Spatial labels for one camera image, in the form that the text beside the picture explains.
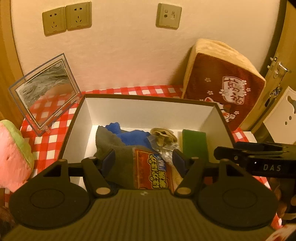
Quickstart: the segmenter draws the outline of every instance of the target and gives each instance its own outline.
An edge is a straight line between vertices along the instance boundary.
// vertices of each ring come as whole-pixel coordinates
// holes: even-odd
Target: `photo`
[[[39,126],[76,94],[63,60],[31,77],[16,92]]]

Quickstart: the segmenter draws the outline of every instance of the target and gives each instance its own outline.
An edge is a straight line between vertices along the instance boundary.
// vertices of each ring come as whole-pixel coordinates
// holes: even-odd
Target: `door handle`
[[[280,70],[280,69],[282,69],[286,73],[292,73],[292,71],[285,68],[281,62],[279,62],[279,66],[278,66],[278,70]]]

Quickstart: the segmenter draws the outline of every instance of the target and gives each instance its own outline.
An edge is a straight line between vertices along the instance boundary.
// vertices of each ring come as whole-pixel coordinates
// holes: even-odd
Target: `blue cloth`
[[[110,123],[109,125],[106,125],[105,128],[113,134],[116,134],[116,136],[127,146],[142,145],[150,150],[153,150],[149,140],[147,139],[147,137],[150,136],[149,132],[140,130],[122,132],[118,122]]]

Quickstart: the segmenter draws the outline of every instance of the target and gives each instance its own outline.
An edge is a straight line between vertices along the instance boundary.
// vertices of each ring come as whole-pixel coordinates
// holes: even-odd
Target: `acrylic photo frame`
[[[50,126],[82,97],[64,53],[23,76],[9,91],[38,136],[49,132]]]

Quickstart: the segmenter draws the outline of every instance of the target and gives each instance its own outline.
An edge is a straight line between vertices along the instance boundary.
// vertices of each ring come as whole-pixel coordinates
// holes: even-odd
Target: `screw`
[[[180,195],[188,195],[191,193],[191,189],[187,187],[181,187],[177,189],[177,193],[179,193]]]
[[[96,193],[98,193],[99,195],[107,195],[111,192],[111,190],[109,188],[98,188],[96,190]]]

